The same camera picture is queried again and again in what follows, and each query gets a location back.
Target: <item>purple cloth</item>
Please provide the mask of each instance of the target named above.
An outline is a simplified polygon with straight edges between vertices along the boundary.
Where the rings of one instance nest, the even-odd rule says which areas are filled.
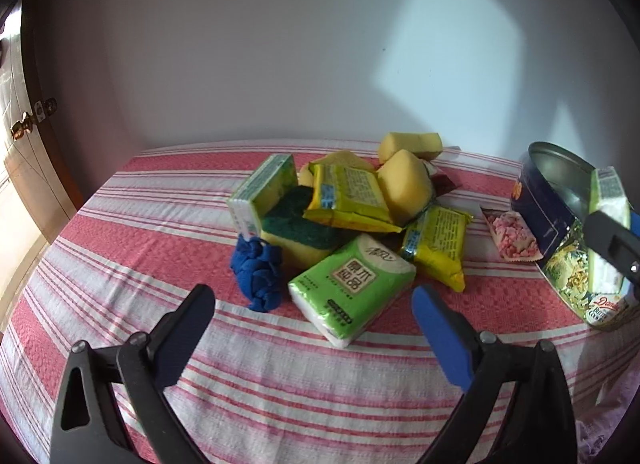
[[[640,352],[596,406],[576,423],[578,462],[591,462],[625,415],[640,385]]]

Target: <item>red and white tablecloth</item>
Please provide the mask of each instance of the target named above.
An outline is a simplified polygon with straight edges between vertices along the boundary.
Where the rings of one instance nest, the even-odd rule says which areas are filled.
[[[236,243],[225,199],[270,153],[296,165],[336,149],[375,157],[354,141],[219,142],[147,151],[84,205],[53,243],[0,345],[0,409],[40,463],[48,462],[58,385],[70,346],[122,343],[148,331],[197,283],[216,314],[177,386],[166,396],[215,463],[413,463],[460,396],[420,335],[406,293],[348,349],[333,348],[290,302],[273,313],[245,308],[228,268]],[[455,150],[435,163],[463,182],[444,204],[506,209],[519,164]],[[535,265],[498,259],[481,219],[469,225],[466,290],[436,285],[478,330],[503,341],[558,347],[576,408],[593,400],[638,350],[640,322],[613,333],[587,328]],[[124,419],[155,460],[122,389]],[[476,457],[504,415],[498,399]]]

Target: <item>blue gripper pad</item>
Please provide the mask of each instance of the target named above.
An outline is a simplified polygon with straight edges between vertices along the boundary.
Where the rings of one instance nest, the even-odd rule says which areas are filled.
[[[462,314],[452,311],[430,285],[416,287],[411,300],[414,318],[449,383],[471,386],[479,357],[476,331]]]

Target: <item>white and green package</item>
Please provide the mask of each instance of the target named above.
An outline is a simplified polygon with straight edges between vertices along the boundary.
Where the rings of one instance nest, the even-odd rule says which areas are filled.
[[[597,168],[591,173],[589,212],[602,211],[617,223],[631,225],[631,213],[620,177],[612,167]],[[589,292],[616,294],[620,292],[623,276],[613,265],[589,249]]]
[[[414,265],[362,234],[291,280],[289,290],[324,337],[345,348],[414,277]]]
[[[293,155],[270,155],[226,201],[238,233],[245,240],[260,235],[262,218],[297,185]]]

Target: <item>blue rope ball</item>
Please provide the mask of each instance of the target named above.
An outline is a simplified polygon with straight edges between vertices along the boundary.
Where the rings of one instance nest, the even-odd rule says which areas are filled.
[[[281,247],[258,237],[246,241],[242,235],[238,236],[229,267],[236,275],[242,294],[251,302],[249,309],[268,312],[280,306],[281,264]]]

